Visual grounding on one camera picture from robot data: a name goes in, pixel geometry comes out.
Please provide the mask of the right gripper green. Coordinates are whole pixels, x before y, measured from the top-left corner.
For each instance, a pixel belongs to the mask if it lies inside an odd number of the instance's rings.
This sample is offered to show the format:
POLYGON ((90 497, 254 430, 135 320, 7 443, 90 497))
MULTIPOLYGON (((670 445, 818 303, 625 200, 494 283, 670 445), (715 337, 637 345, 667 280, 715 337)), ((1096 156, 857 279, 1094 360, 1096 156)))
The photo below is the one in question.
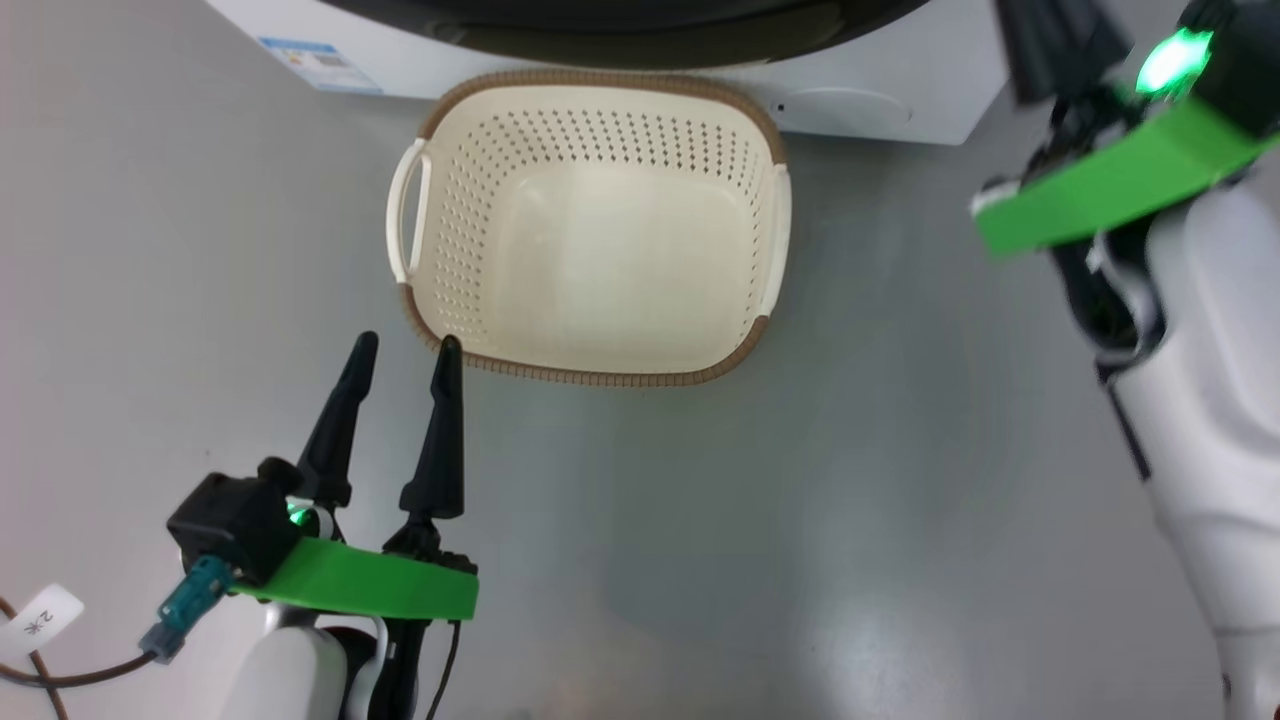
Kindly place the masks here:
POLYGON ((1023 173, 974 197, 979 234, 996 255, 1046 251, 1098 350, 1147 351, 1164 316, 1137 258, 1146 229, 1245 169, 1280 135, 1252 138, 1190 95, 1210 59, 1207 31, 1176 29, 1125 88, 1107 74, 1133 41, 1106 0, 993 4, 1015 102, 1053 110, 1023 173))

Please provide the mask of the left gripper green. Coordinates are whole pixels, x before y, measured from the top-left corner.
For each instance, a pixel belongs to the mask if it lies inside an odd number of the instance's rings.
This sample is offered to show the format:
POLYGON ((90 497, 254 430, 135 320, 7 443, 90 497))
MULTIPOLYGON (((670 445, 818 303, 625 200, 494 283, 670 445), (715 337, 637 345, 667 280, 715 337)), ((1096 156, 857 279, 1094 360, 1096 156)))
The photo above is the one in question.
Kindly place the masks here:
MULTIPOLYGON (((296 496, 325 509, 346 507, 358 410, 369 395, 378 334, 361 333, 296 464, 296 496)), ((413 477, 399 496, 412 521, 465 512, 465 354, 457 337, 438 350, 433 411, 413 477)), ((476 568, 438 548, 429 524, 408 524, 397 538, 426 541, 425 560, 374 553, 329 538, 303 537, 264 585, 237 585, 269 606, 262 637, 232 687, 236 716, 416 716, 420 659, 428 630, 449 629, 451 644, 428 715, 448 688, 461 626, 477 607, 476 568)))

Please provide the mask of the glass washing machine door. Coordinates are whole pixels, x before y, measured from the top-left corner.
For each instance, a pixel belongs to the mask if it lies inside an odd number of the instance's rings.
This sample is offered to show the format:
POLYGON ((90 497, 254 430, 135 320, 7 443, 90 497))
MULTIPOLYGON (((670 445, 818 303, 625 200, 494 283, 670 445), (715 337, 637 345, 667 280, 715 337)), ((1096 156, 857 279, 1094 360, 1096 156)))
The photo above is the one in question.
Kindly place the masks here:
POLYGON ((929 0, 320 0, 476 53, 563 67, 694 70, 860 38, 929 0))

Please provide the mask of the white front-load washing machine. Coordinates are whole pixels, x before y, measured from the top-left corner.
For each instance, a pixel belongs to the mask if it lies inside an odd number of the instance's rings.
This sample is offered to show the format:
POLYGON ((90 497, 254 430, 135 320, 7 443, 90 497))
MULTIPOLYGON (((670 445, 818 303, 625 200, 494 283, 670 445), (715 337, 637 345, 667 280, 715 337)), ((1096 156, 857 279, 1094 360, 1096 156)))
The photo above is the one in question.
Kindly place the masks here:
MULTIPOLYGON (((543 69, 539 61, 412 36, 320 0, 205 3, 260 47, 257 37, 330 44, 383 88, 380 96, 435 101, 480 76, 543 69)), ((745 92, 785 132, 813 135, 774 114, 780 99, 805 88, 863 88, 909 105, 910 122, 868 135, 819 136, 960 145, 1009 73, 987 0, 929 0, 902 19, 836 47, 782 61, 699 69, 696 77, 745 92)))

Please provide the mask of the cream perforated laundry basket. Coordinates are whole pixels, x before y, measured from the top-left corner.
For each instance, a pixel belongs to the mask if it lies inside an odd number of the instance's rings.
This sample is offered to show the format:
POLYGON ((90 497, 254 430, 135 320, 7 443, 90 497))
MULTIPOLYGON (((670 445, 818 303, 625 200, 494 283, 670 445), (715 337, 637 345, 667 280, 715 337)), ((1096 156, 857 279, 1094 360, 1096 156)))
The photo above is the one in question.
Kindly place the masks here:
POLYGON ((453 87, 393 173, 402 311, 470 366, 696 386, 771 322, 792 228, 780 129, 694 76, 512 70, 453 87))

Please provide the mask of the blue energy label sticker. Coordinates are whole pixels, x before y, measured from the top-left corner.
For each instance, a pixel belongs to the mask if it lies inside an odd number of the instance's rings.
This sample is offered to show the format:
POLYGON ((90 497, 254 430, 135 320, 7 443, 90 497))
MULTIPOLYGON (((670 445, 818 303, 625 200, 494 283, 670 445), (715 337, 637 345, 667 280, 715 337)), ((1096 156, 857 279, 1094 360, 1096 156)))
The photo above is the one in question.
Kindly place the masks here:
POLYGON ((330 44, 257 37, 282 65, 324 92, 384 95, 383 88, 330 44))

